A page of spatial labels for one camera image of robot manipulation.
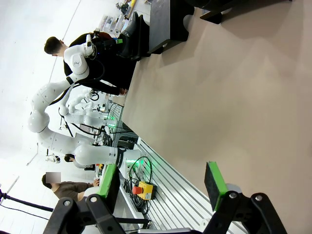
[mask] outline black jacket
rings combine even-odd
[[[73,41],[69,47],[85,43],[86,36],[87,34],[81,35]],[[109,86],[101,81],[90,81],[100,77],[103,72],[103,67],[97,60],[99,60],[105,67],[105,73],[102,80],[108,81],[116,87]],[[86,61],[90,69],[89,76],[86,79],[78,81],[77,83],[114,95],[119,95],[120,88],[129,89],[136,62],[118,57],[109,51],[105,55],[97,57],[96,60],[86,58]],[[64,62],[64,72],[67,76],[72,73],[72,70],[66,62]]]

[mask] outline green pad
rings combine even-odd
[[[122,39],[117,39],[116,40],[116,44],[121,44],[121,43],[123,43]]]
[[[100,184],[99,191],[97,194],[105,199],[107,198],[109,189],[111,187],[111,183],[112,183],[115,171],[116,171],[116,164],[108,164],[104,172],[102,183]]]
[[[223,196],[228,191],[216,162],[208,162],[206,166],[205,185],[214,211],[217,211]]]

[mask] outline black mount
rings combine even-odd
[[[204,234],[225,234],[232,221],[242,222],[249,234],[286,234],[273,204],[263,193],[250,198],[228,191],[208,223]]]

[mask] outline white robotic arm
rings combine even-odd
[[[91,96],[91,91],[85,89],[81,95],[78,95],[78,97],[69,102],[68,108],[65,106],[66,100],[61,103],[60,114],[64,116],[66,122],[74,124],[86,124],[95,127],[116,125],[115,120],[104,120],[104,114],[102,112],[94,112],[94,104],[89,100]],[[76,110],[75,106],[81,103],[81,100],[84,98],[88,100],[87,106],[83,110]]]
[[[72,46],[65,50],[66,59],[69,59],[67,61],[72,64],[70,67],[73,73],[66,80],[58,83],[48,83],[37,91],[31,101],[32,112],[28,119],[28,127],[32,132],[38,133],[39,145],[58,153],[75,154],[76,161],[81,165],[116,163],[121,167],[121,173],[126,178],[127,161],[138,159],[140,157],[139,150],[122,152],[114,147],[93,146],[91,139],[65,136],[50,130],[48,127],[50,118],[45,109],[63,91],[72,88],[75,82],[86,78],[89,74],[89,68],[84,58],[93,53],[93,51],[91,53],[93,46],[89,42],[91,43],[87,37],[87,42],[83,45]]]

